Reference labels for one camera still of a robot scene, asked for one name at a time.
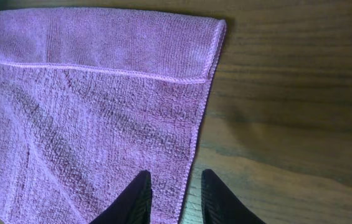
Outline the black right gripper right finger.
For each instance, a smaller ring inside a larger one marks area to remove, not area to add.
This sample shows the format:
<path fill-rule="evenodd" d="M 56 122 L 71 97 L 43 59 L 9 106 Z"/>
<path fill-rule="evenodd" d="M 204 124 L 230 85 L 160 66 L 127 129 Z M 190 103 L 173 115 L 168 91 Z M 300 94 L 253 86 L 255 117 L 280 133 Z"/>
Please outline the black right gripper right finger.
<path fill-rule="evenodd" d="M 201 210 L 203 224 L 265 224 L 211 169 L 201 175 Z"/>

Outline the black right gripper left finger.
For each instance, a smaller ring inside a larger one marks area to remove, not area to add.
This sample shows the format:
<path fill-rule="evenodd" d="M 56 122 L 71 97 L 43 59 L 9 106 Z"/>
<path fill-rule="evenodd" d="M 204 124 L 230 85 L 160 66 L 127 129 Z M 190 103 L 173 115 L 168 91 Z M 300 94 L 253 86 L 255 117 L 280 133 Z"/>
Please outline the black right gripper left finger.
<path fill-rule="evenodd" d="M 151 174 L 143 170 L 90 224 L 150 224 L 152 196 Z"/>

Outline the purple microfiber cloth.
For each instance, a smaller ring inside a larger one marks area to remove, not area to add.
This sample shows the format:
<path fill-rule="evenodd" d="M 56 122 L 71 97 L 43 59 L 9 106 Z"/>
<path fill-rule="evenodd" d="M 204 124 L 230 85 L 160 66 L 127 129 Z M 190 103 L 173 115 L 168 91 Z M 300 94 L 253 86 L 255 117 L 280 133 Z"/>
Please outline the purple microfiber cloth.
<path fill-rule="evenodd" d="M 226 32 L 210 17 L 0 11 L 0 219 L 88 223 L 142 170 L 177 223 Z"/>

